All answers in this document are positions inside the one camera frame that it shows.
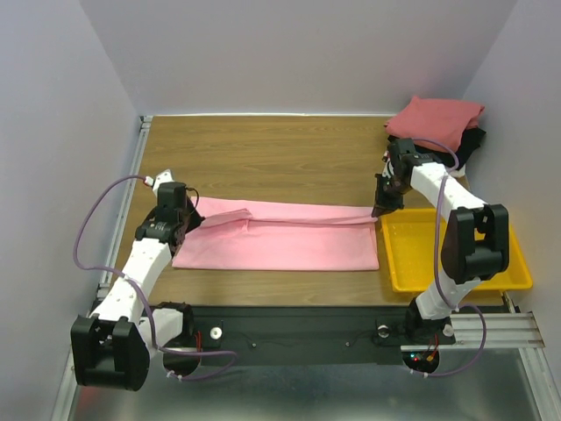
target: black cloth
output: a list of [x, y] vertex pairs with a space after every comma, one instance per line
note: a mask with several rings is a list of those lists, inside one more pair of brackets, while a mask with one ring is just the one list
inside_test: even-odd
[[[462, 141], [456, 151], [456, 156], [458, 157], [459, 162], [458, 169], [462, 168], [467, 160], [470, 159], [470, 156], [472, 156], [473, 151], [481, 146], [481, 142], [483, 141], [483, 138], [485, 138], [485, 135], [486, 131], [479, 129], [478, 127], [464, 130], [462, 133]], [[387, 137], [387, 140], [390, 142], [393, 142], [396, 139], [397, 138], [392, 135]], [[452, 155], [447, 152], [433, 151], [432, 149], [418, 145], [415, 145], [415, 149], [418, 153], [433, 153], [448, 168], [452, 168], [454, 166], [454, 158], [452, 158]]]

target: yellow plastic basket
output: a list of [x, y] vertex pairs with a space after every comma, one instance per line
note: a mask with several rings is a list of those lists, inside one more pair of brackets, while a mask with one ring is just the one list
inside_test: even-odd
[[[387, 263], [394, 291], [424, 291], [433, 281], [436, 214], [434, 209], [408, 209], [381, 217], [382, 235], [386, 244]], [[446, 232], [444, 221], [440, 230], [442, 247]], [[476, 290], [508, 291], [532, 287], [532, 278], [512, 226], [509, 228], [509, 238], [508, 269], [495, 275], [490, 281], [481, 283]]]

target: pink cloth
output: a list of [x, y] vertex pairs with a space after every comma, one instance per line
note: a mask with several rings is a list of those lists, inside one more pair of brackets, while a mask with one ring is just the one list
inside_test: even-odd
[[[456, 152], [465, 129], [479, 125], [479, 116], [485, 107], [458, 99], [421, 99], [413, 96], [411, 102], [397, 116], [390, 118], [386, 131], [397, 138], [424, 138], [436, 140]], [[434, 151], [447, 152], [440, 146], [417, 140], [416, 145]]]
[[372, 209], [201, 197], [174, 268], [378, 269]]

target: gray wall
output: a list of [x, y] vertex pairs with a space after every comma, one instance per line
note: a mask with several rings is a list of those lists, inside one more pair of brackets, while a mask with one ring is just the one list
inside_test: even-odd
[[141, 114], [461, 96], [515, 0], [81, 0]]
[[470, 184], [503, 202], [534, 278], [522, 306], [536, 314], [548, 362], [561, 386], [561, 3], [520, 0], [465, 98], [486, 105], [485, 147]]
[[[99, 279], [74, 268], [75, 232], [124, 172], [138, 119], [77, 1], [2, 2], [0, 11], [0, 418], [45, 420], [70, 326]], [[103, 257], [115, 222], [105, 206], [84, 260]]]

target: wooden table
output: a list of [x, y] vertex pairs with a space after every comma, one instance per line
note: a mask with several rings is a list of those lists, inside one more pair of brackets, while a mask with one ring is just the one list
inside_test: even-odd
[[[385, 118], [156, 117], [139, 173], [171, 168], [174, 179], [201, 196], [285, 203], [372, 206], [374, 174], [383, 169]], [[135, 228], [154, 206], [152, 191], [137, 183], [117, 257], [121, 268]], [[411, 191], [406, 207], [430, 207]], [[380, 227], [380, 270], [278, 272], [187, 270], [168, 267], [150, 296], [209, 305], [389, 305], [412, 296], [392, 291]], [[470, 301], [501, 304], [499, 293]]]

